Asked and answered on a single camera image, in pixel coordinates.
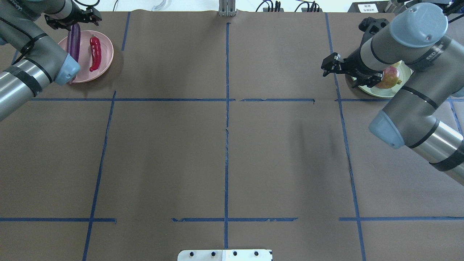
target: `pink plate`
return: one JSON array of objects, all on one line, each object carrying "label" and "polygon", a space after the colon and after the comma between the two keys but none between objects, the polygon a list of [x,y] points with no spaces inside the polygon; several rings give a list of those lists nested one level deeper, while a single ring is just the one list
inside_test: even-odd
[{"label": "pink plate", "polygon": [[[90,52],[90,38],[95,35],[100,39],[100,46],[102,48],[102,62],[100,67],[90,72],[89,68],[92,66],[92,53]],[[58,45],[66,51],[68,37],[61,40]],[[81,31],[81,49],[79,50],[79,65],[81,70],[77,74],[72,83],[85,83],[98,78],[110,67],[113,61],[113,44],[106,35],[96,31]]]}]

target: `blue joint cap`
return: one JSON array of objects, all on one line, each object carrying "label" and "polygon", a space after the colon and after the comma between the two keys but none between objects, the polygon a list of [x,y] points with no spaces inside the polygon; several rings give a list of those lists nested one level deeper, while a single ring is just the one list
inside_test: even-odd
[{"label": "blue joint cap", "polygon": [[66,56],[63,66],[58,72],[55,82],[59,85],[64,85],[65,83],[71,81],[77,73],[81,70],[79,63],[74,60],[70,54]]},{"label": "blue joint cap", "polygon": [[6,45],[8,42],[0,37],[0,46]]},{"label": "blue joint cap", "polygon": [[461,88],[459,91],[451,94],[451,96],[453,96],[453,97],[464,97],[464,87]]},{"label": "blue joint cap", "polygon": [[435,44],[448,29],[443,10],[432,3],[418,3],[390,23],[390,34],[400,44],[421,48]]},{"label": "blue joint cap", "polygon": [[399,149],[405,144],[400,131],[384,111],[379,111],[379,114],[369,125],[369,130],[394,149]]}]

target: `white bracket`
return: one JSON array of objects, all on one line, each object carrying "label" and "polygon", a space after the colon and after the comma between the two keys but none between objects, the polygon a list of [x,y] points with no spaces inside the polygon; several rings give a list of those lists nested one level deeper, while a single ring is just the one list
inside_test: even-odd
[{"label": "white bracket", "polygon": [[219,16],[235,16],[235,0],[219,0]]},{"label": "white bracket", "polygon": [[272,261],[272,250],[183,250],[177,256],[177,261]]}]

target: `purple eggplant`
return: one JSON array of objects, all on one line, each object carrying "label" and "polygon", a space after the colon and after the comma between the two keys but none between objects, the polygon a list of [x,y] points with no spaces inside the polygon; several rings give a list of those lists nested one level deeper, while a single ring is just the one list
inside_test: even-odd
[{"label": "purple eggplant", "polygon": [[79,24],[75,24],[71,26],[71,31],[68,33],[68,43],[66,45],[66,52],[68,52],[71,57],[76,60],[76,62],[79,61],[79,50],[81,48],[81,27]]}]

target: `red chili pepper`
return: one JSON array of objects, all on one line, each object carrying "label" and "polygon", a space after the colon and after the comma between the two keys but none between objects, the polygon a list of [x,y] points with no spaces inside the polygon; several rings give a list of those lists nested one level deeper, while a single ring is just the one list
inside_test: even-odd
[{"label": "red chili pepper", "polygon": [[95,35],[92,35],[90,38],[90,50],[92,51],[92,66],[89,70],[93,72],[100,67],[100,63],[102,62],[100,40]]}]

